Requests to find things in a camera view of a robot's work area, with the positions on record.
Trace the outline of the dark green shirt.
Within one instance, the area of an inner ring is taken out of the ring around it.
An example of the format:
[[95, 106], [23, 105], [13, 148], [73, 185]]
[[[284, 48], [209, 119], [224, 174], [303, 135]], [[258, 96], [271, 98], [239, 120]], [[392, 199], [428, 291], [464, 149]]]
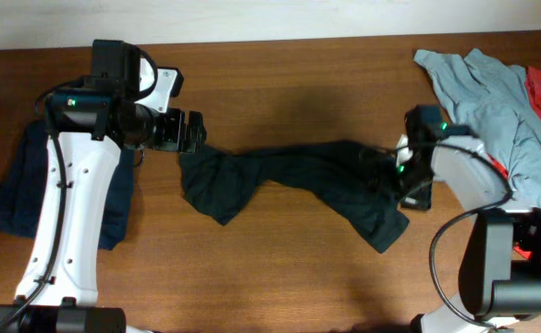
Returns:
[[184, 199], [225, 226], [267, 181], [312, 193], [347, 219], [378, 253], [403, 234], [410, 220], [399, 200], [371, 190], [360, 166], [359, 142], [336, 141], [231, 154], [205, 145], [178, 159]]

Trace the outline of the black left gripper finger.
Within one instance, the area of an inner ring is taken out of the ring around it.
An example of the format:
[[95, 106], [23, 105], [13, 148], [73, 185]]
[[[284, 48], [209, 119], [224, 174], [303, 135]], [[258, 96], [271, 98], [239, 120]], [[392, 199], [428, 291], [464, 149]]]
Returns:
[[184, 140], [184, 152], [187, 154], [197, 153], [205, 143], [207, 132], [204, 126], [188, 126]]
[[203, 127], [203, 114], [198, 111], [190, 111], [188, 114], [187, 128], [190, 130], [197, 130], [202, 129]]

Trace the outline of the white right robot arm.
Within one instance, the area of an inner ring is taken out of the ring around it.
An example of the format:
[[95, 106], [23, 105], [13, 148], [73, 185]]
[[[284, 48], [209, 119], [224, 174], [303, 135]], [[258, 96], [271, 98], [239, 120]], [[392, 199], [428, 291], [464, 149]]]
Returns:
[[[518, 193], [467, 125], [445, 121], [438, 107], [417, 105], [404, 118], [398, 145], [382, 149], [394, 164], [402, 205], [426, 210], [432, 183], [445, 182], [463, 213], [436, 232], [429, 271], [443, 302], [418, 314], [410, 332], [511, 332], [541, 316], [541, 208]], [[473, 222], [458, 272], [458, 291], [447, 297], [436, 272], [436, 247], [457, 223]]]

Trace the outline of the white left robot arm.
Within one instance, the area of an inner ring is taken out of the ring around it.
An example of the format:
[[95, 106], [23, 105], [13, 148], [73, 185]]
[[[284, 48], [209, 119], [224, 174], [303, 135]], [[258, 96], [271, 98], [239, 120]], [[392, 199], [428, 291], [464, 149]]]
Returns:
[[124, 149], [202, 147], [202, 115], [169, 104], [183, 81], [136, 45], [97, 40], [89, 74], [38, 97], [48, 133], [43, 205], [15, 299], [0, 304], [0, 332], [129, 331], [123, 310], [97, 303], [106, 196]]

